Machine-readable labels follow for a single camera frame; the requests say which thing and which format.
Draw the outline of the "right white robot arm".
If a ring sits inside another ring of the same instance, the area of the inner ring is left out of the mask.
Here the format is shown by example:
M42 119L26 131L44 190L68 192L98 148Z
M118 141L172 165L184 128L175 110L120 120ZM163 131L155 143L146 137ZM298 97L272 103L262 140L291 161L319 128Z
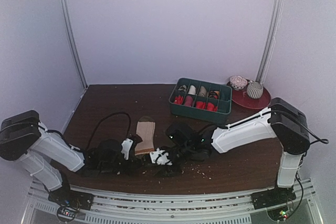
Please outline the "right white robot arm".
M227 153L237 147L269 138L276 138L282 146L276 187L269 192L272 203L279 204L289 196L304 155L315 143L328 144L329 140L315 135L307 126L304 113L281 98L273 98L270 105L240 121L217 126L209 124L199 131L185 123L173 123L165 131L172 147L150 151L146 164L163 166L157 174L175 176L181 172L183 161L204 161L212 151Z

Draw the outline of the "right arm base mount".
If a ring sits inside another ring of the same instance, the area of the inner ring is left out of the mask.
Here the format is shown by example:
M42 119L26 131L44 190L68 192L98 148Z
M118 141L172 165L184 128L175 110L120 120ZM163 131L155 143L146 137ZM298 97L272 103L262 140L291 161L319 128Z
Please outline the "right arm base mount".
M285 204L288 199L296 199L293 188L276 187L251 194L251 200L255 210Z

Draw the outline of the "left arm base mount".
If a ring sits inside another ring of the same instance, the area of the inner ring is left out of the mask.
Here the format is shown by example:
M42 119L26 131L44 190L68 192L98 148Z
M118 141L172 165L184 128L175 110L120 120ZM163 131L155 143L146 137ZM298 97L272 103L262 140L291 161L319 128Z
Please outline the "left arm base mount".
M94 195L71 190L69 195L56 195L54 192L48 193L48 200L58 204L59 206L72 208L75 210L90 210Z

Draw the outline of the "beige striped sock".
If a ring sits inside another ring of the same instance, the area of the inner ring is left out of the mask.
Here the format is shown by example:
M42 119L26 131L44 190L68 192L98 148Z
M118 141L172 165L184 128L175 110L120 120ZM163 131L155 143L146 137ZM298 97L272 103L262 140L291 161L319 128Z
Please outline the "beige striped sock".
M142 140L135 147L135 155L149 154L154 151L155 121L150 116L143 116L138 120L136 134Z

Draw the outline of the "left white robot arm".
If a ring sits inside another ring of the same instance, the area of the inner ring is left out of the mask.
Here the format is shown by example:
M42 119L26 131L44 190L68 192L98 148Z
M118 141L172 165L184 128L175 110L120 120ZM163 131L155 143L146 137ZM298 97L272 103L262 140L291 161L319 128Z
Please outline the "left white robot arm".
M135 156L141 139L137 135L122 143L107 139L97 147L81 149L69 144L57 130L43 124L35 110L6 118L1 123L1 158L17 161L54 194L64 205L71 205L75 192L66 184L66 177L45 158L66 167L82 177L98 177L101 173L130 174L142 166Z

